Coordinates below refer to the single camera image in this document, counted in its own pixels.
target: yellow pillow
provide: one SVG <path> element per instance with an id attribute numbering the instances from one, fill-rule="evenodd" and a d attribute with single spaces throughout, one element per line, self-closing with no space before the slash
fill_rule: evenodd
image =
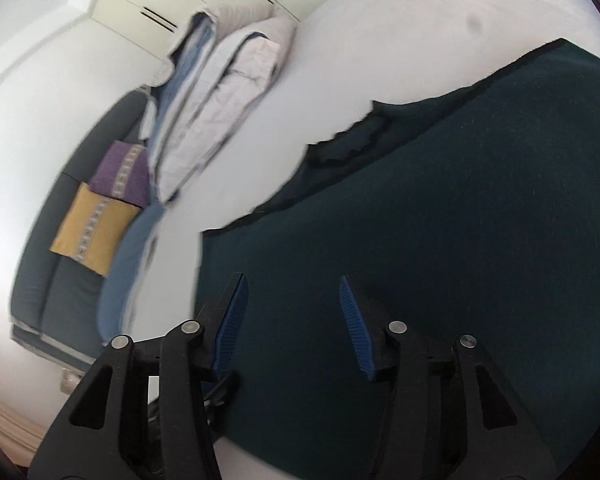
<path id="1" fill-rule="evenodd" d="M 106 276 L 120 238 L 139 212 L 139 207 L 95 194 L 82 183 L 51 250 Z"/>

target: mattress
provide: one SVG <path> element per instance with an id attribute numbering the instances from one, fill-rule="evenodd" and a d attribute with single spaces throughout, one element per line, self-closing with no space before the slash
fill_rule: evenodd
<path id="1" fill-rule="evenodd" d="M 600 57 L 600 15 L 590 0 L 328 1 L 298 28 L 275 86 L 165 213 L 130 334 L 161 336 L 191 316 L 200 233 L 270 198 L 307 144 L 347 130 L 372 100 L 445 94 L 557 38 Z M 227 480 L 288 478 L 230 443 L 218 446 Z"/>

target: sofa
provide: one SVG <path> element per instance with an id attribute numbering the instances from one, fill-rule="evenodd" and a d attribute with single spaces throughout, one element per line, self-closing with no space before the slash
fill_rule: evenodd
<path id="1" fill-rule="evenodd" d="M 62 168 L 27 240 L 11 293 L 11 338 L 50 361 L 84 373 L 102 349 L 96 308 L 104 278 L 50 247 L 81 182 L 116 140 L 137 143 L 146 94 L 130 92 L 87 134 Z"/>

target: purple cushion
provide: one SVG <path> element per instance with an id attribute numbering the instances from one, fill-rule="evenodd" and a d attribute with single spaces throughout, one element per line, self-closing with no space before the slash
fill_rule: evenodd
<path id="1" fill-rule="evenodd" d="M 149 165 L 146 149 L 116 140 L 89 181 L 99 195 L 145 208 L 149 204 Z"/>

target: dark green garment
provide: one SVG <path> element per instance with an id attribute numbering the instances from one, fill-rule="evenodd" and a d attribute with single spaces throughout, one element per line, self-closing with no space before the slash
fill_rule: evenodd
<path id="1" fill-rule="evenodd" d="M 473 87 L 308 149 L 254 213 L 205 233 L 197 307 L 250 301 L 227 435 L 307 480 L 364 478 L 386 384 L 359 371 L 348 274 L 395 319 L 475 335 L 563 469 L 600 424 L 600 59 L 555 41 Z"/>

